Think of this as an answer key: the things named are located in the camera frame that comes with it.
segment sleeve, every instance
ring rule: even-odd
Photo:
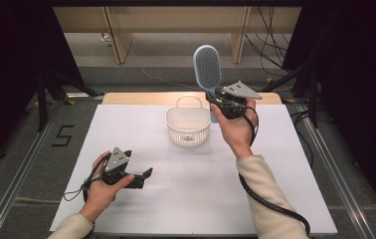
[[[80,213],[67,217],[49,239],[82,239],[93,230],[93,224]]]
[[[294,211],[287,202],[275,177],[261,155],[237,159],[237,168],[247,184],[263,199],[277,206]],[[272,211],[248,195],[256,231],[260,239],[301,239],[307,238],[299,221]]]

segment white basket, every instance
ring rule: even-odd
[[[187,97],[197,99],[200,107],[179,107],[179,101]],[[170,139],[178,145],[198,146],[209,137],[210,111],[203,108],[201,100],[195,96],[179,98],[176,107],[167,110],[166,122]]]

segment white table surface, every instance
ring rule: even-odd
[[[95,232],[152,236],[255,235],[247,195],[235,157],[219,126],[210,127],[202,145],[183,148],[168,137],[166,111],[174,106],[100,105],[66,191],[74,191],[91,172],[94,160],[118,146],[132,150],[126,169],[153,167],[143,189],[122,189],[95,224]],[[283,105],[257,106],[260,129],[252,149],[262,154],[278,185],[313,235],[335,234],[321,192]],[[80,194],[61,201],[51,230],[83,206]]]

